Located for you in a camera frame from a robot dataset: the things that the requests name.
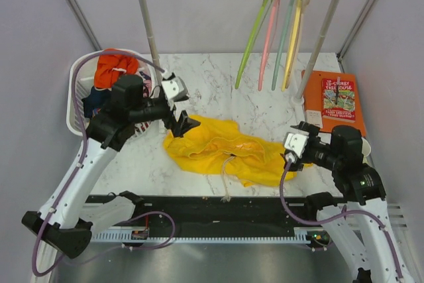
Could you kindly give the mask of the yellow shorts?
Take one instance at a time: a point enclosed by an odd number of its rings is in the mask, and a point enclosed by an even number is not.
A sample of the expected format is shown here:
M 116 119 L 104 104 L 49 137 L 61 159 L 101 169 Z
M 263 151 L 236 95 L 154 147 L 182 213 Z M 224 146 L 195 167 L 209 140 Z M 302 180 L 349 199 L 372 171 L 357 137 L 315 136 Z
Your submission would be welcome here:
M 228 179 L 238 180 L 244 187 L 280 185 L 286 163 L 283 144 L 245 135 L 232 120 L 201 115 L 190 118 L 199 126 L 183 137 L 169 132 L 164 138 L 164 150 L 183 171 L 220 175 L 225 191 L 221 201 L 231 200 Z

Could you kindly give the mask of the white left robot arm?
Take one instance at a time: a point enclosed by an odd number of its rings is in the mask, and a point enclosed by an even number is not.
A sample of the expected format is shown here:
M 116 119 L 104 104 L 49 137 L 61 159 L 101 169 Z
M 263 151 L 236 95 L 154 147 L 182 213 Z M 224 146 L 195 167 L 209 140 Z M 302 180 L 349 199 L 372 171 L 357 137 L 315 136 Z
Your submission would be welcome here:
M 78 257 L 96 234 L 127 221 L 140 225 L 145 209 L 141 198 L 129 191 L 94 208 L 84 204 L 100 175 L 142 122 L 161 120 L 174 137 L 198 127 L 186 111 L 176 118 L 175 103 L 188 99 L 184 81 L 171 75 L 160 85 L 158 97 L 145 97 L 144 83 L 136 75 L 121 76 L 111 88 L 111 98 L 89 122 L 72 166 L 50 199 L 38 210 L 28 211 L 23 225 L 70 259 Z

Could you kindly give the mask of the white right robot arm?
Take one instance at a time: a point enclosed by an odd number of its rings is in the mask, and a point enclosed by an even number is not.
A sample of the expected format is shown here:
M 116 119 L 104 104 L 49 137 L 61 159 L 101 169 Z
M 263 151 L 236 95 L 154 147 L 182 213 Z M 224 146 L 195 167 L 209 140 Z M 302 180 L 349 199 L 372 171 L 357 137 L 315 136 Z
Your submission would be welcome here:
M 321 226 L 344 258 L 353 282 L 414 282 L 400 253 L 390 223 L 380 175 L 364 162 L 363 138 L 354 127 L 339 125 L 329 143 L 318 126 L 300 122 L 284 139 L 284 173 L 314 164 L 331 172 L 346 201 L 337 205 L 328 192 L 305 199 L 302 219 L 282 199 L 285 212 L 306 226 Z

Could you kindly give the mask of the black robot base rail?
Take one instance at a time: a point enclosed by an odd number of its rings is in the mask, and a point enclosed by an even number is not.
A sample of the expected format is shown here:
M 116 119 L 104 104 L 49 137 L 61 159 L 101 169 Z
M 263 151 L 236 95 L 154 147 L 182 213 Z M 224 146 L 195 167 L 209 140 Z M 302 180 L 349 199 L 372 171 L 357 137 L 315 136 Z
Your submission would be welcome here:
M 167 213 L 167 217 L 151 215 L 133 221 L 133 226 L 148 227 L 154 235 L 254 236 L 292 235 L 305 225 L 295 221 L 284 210 L 279 197 L 233 197 L 229 202 L 219 197 L 142 196 L 133 217 L 151 211 Z

